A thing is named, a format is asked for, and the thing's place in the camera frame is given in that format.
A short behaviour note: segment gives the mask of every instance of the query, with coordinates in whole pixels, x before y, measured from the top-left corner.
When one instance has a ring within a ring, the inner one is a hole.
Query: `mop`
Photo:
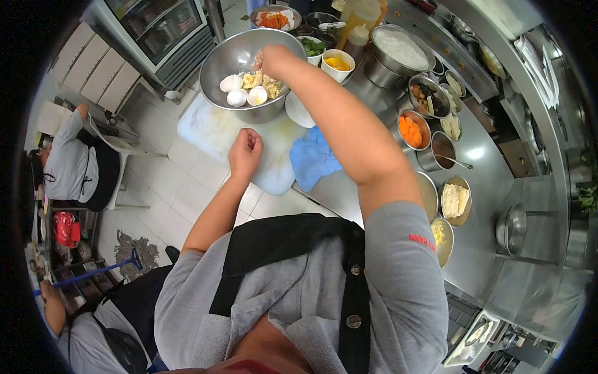
[[[123,278],[128,279],[130,282],[158,267],[158,263],[156,262],[158,247],[155,244],[148,245],[149,240],[147,238],[132,239],[121,230],[117,230],[117,238],[119,245],[114,247],[116,264],[68,278],[62,282],[53,284],[52,287],[60,288],[117,267],[120,268],[120,274]],[[41,295],[41,290],[34,290],[33,295]]]

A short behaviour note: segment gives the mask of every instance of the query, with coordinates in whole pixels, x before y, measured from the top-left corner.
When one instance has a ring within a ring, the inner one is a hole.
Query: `spoon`
[[[447,159],[447,160],[449,160],[449,161],[452,161],[452,162],[454,162],[455,164],[457,164],[457,165],[459,165],[459,166],[462,166],[462,167],[464,167],[465,169],[469,169],[469,170],[473,170],[473,169],[474,169],[474,166],[473,166],[472,164],[470,164],[470,163],[466,163],[466,162],[457,161],[457,160],[455,160],[455,159],[452,159],[452,158],[450,158],[450,157],[443,156],[442,154],[437,154],[436,156],[440,156],[440,157],[442,157],[443,159]]]

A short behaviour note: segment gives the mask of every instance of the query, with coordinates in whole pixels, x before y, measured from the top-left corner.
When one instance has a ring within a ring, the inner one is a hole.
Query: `blue mop handle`
[[[89,278],[89,277],[91,277],[93,275],[96,275],[96,274],[99,274],[99,273],[107,272],[107,271],[112,270],[112,269],[114,269],[116,267],[121,267],[121,266],[124,266],[124,265],[129,264],[129,263],[132,263],[133,265],[135,265],[135,267],[138,268],[139,270],[143,269],[143,267],[141,266],[141,262],[139,261],[139,256],[137,254],[137,251],[135,249],[132,249],[131,250],[131,258],[129,258],[129,259],[125,260],[125,261],[116,263],[114,265],[110,265],[108,267],[103,267],[101,269],[96,269],[96,270],[93,270],[93,271],[91,271],[89,273],[85,273],[85,274],[82,274],[82,275],[74,276],[72,278],[68,278],[68,279],[66,279],[66,280],[64,280],[62,282],[58,282],[58,283],[53,284],[52,287],[54,287],[54,288],[60,288],[60,287],[63,287],[65,285],[67,285],[67,284],[72,284],[72,283],[78,282],[78,281],[80,281],[82,279]],[[33,295],[34,296],[41,295],[41,290],[34,290],[33,291]]]

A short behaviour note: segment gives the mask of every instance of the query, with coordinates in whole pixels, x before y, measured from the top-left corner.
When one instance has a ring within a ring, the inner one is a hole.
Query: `white cabinet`
[[[71,71],[65,78],[64,84],[77,93],[81,92],[91,72],[93,72],[96,65],[102,60],[109,48],[108,44],[96,34],[73,64]]]
[[[77,61],[77,57],[95,34],[85,22],[81,22],[77,26],[71,37],[66,41],[65,46],[60,50],[56,61],[54,61],[54,66],[48,72],[58,83],[62,84],[66,74]]]
[[[128,62],[125,62],[112,83],[108,86],[102,98],[97,102],[102,108],[115,113],[127,92],[133,87],[139,73]]]
[[[112,48],[97,64],[96,69],[83,86],[81,94],[91,101],[97,103],[102,94],[112,82],[114,76],[124,65],[124,59]]]

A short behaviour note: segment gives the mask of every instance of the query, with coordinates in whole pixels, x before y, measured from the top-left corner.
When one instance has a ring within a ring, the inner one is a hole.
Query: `hand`
[[[60,293],[47,280],[39,284],[41,297],[45,302],[45,320],[52,332],[58,335],[65,326],[66,311]]]
[[[262,73],[279,81],[284,81],[284,73],[288,72],[295,61],[301,61],[282,44],[270,44],[262,49]]]
[[[263,150],[264,143],[260,134],[253,129],[240,129],[237,139],[228,152],[231,178],[249,185],[260,164]]]

